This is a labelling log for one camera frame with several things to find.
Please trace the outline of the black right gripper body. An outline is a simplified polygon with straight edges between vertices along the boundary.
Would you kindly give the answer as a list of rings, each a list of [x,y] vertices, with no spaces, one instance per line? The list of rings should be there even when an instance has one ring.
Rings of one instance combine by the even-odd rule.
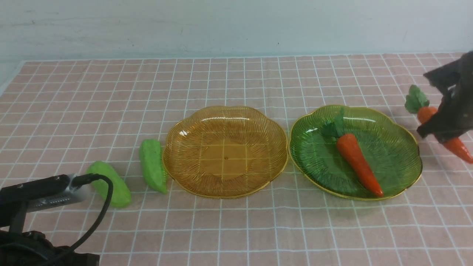
[[[472,129],[472,51],[463,54],[459,59],[446,64],[458,65],[459,82],[450,87],[443,98],[439,110],[448,114],[453,120],[455,138]],[[450,139],[437,139],[444,143]]]

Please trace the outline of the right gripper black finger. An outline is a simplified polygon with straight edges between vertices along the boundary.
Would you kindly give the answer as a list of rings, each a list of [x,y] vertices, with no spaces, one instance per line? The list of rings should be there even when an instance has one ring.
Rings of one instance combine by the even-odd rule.
[[[417,133],[419,133],[421,138],[426,138],[432,134],[437,139],[452,139],[455,138],[453,124],[453,120],[448,114],[439,111],[433,114],[427,122],[422,123],[417,128]]]
[[[427,71],[423,76],[440,93],[447,93],[449,88],[456,85],[460,80],[458,65],[443,65]]]

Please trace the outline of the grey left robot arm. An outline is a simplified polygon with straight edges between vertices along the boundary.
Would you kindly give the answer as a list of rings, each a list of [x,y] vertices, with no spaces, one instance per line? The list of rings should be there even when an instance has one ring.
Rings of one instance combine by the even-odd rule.
[[[1,207],[1,265],[2,266],[98,266],[100,256],[93,253],[72,251],[60,260],[50,260],[70,249],[54,246],[39,231],[23,232],[26,211],[19,207]]]

